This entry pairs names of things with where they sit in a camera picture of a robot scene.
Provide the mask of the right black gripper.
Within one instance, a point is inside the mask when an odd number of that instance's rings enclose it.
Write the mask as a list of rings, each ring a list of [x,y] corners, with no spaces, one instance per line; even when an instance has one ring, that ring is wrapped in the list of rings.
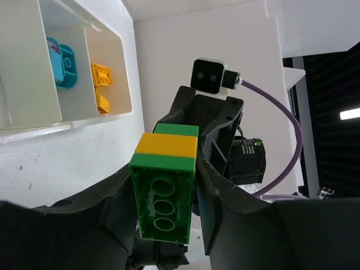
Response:
[[[235,185],[262,183],[266,170],[263,141],[246,139],[240,130],[244,102],[234,97],[219,99],[197,94],[181,86],[169,112],[155,125],[155,133],[184,134],[197,127],[196,178],[219,177]]]

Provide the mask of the blue lego brick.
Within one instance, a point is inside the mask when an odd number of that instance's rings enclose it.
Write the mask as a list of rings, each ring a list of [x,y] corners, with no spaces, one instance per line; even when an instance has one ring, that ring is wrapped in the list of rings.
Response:
[[[54,38],[46,37],[46,40],[56,87],[72,88],[78,80],[73,50],[65,44],[59,44]]]

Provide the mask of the yellow lego brick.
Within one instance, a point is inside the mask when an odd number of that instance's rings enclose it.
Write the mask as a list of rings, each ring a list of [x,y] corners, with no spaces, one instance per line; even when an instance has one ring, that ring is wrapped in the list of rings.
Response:
[[[98,86],[111,86],[113,84],[112,70],[103,65],[91,63],[93,84]]]

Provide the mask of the orange lego brick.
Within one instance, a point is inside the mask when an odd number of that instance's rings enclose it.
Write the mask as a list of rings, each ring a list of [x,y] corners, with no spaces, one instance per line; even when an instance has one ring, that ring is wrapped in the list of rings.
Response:
[[[100,93],[95,94],[96,98],[96,104],[97,104],[97,110],[100,114],[108,114],[109,113],[109,102],[107,101],[104,96],[102,96]]]

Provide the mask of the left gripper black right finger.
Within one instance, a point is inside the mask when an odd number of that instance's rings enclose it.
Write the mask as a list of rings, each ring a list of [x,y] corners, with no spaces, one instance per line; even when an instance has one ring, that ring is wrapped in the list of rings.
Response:
[[[358,269],[359,200],[257,199],[197,160],[205,253],[212,269]]]

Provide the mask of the green yellow blue lego stack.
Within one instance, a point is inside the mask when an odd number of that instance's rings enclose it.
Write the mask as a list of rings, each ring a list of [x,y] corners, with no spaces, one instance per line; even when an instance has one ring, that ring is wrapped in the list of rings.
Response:
[[[199,128],[160,123],[129,162],[142,239],[188,244]]]

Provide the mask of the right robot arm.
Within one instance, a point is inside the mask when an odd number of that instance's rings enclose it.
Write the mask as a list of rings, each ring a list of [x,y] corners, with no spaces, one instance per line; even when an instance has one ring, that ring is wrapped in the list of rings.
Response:
[[[271,187],[272,184],[273,184],[273,186],[275,186],[275,184],[279,184],[282,180],[284,180],[284,178],[290,173],[290,171],[295,166],[295,163],[297,162],[297,160],[300,158],[300,154],[301,154],[302,147],[303,147],[302,130],[301,130],[300,124],[298,123],[296,118],[293,116],[293,114],[282,103],[280,103],[280,101],[278,101],[276,98],[274,98],[270,94],[266,93],[262,89],[256,87],[255,85],[253,85],[249,82],[243,81],[242,85],[245,86],[246,88],[256,92],[257,94],[261,95],[262,97],[266,98],[269,102],[273,103],[275,105],[275,107],[277,107],[285,116],[287,116],[287,118],[289,119],[289,121],[292,123],[292,125],[294,127],[295,137],[296,137],[295,152],[294,152],[289,164],[286,166],[284,171],[273,182],[271,182],[271,184],[267,185],[262,190],[259,190],[258,192],[260,192],[260,194],[256,195],[256,196],[260,197],[263,200],[268,200],[268,201],[307,200],[307,199],[309,199],[303,195],[300,195],[299,193],[296,193],[296,195],[284,195],[284,194],[283,195],[279,195],[279,194],[274,195],[274,194],[269,194],[269,193],[265,192],[265,191],[270,191],[272,189],[272,187]],[[191,97],[180,98],[180,101],[190,101],[190,99],[193,98],[193,96],[195,96],[195,90],[190,87],[181,86],[175,97],[178,97],[179,94],[190,94]],[[322,187],[317,192],[316,199],[319,199],[319,200],[332,199],[333,194],[334,194],[333,190]]]

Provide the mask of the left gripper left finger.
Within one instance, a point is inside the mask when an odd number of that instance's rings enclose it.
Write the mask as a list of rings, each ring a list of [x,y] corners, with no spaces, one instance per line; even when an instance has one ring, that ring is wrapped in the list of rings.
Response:
[[[127,166],[52,206],[1,201],[2,269],[125,269],[137,214]]]

